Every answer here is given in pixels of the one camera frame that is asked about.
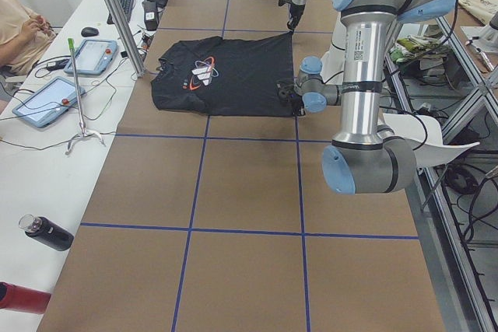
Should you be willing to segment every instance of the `black bottle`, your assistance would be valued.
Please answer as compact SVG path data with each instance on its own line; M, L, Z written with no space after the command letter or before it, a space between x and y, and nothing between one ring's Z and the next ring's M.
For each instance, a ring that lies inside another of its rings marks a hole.
M25 231L27 236L59 251L69 249L74 239L70 232L45 217L26 214L19 220L19 227Z

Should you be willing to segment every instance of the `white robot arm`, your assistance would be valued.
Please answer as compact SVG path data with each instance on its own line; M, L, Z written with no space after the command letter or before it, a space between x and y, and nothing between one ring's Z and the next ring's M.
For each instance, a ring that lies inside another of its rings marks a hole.
M340 194L384 193L407 187L416 171L415 155L404 138L378 124L387 31L393 21L417 23L443 16L457 0L333 0L346 28L340 89L341 129L322 157L328 186ZM293 30L306 0L292 0ZM338 89L323 85L321 61L304 59L296 82L305 108L317 112L338 103Z

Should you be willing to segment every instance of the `white table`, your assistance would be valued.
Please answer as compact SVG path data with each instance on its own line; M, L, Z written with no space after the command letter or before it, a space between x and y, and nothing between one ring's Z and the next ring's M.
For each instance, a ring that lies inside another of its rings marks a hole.
M143 27L142 0L136 0L129 23L132 33ZM120 51L123 44L119 40L114 25L107 25L107 7L103 0L83 0L54 43L47 50L46 58L69 54L69 37L75 40L75 46L82 41L80 31L85 26L96 27L100 35L96 38L117 40L119 51L111 66L96 79L101 80L114 70L121 61ZM137 43L142 34L137 34ZM63 71L52 72L45 79L38 79L30 74L23 88L39 89L55 76L66 76ZM87 121L89 129L102 133L116 130L117 124L125 111L132 93L136 75L130 61L126 61L111 77L117 93L111 105L96 121ZM88 91L95 78L81 78L81 86ZM88 117L96 117L104 108L113 89L106 83L87 93L83 99L83 108ZM24 93L17 97L26 99ZM13 117L12 108L19 101L12 99L0 118ZM0 137L7 142L35 147L45 147L69 140L80 132L79 116L75 109L61 116L49 127L39 130L20 119L0 121ZM27 288L52 292L61 272L68 251L58 252L28 238L17 223L25 214L42 215L51 221L76 233L86 205L92 194L107 152L114 136L104 135L106 146L97 138L78 141L72 147L72 153L65 155L67 145L59 145L44 151L21 149L0 143L0 281L22 285ZM35 331L42 316L0 310L0 330L29 332Z

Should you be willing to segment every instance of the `metal pole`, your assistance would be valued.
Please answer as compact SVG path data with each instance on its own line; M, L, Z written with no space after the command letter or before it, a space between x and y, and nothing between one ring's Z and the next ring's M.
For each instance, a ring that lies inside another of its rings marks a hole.
M142 77L146 72L146 68L135 45L132 31L128 26L128 21L125 18L125 13L123 12L121 3L119 2L119 0L104 1L106 2L110 14L112 15L112 20L116 25L117 32L119 33L121 40L123 40L124 48L128 53L130 61L132 62L135 73L137 74L137 77Z

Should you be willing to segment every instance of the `black headphones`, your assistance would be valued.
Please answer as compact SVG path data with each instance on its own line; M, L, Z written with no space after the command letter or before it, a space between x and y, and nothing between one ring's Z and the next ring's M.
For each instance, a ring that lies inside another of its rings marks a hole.
M444 176L444 182L459 194L474 194L479 186L477 179L463 166L450 165Z

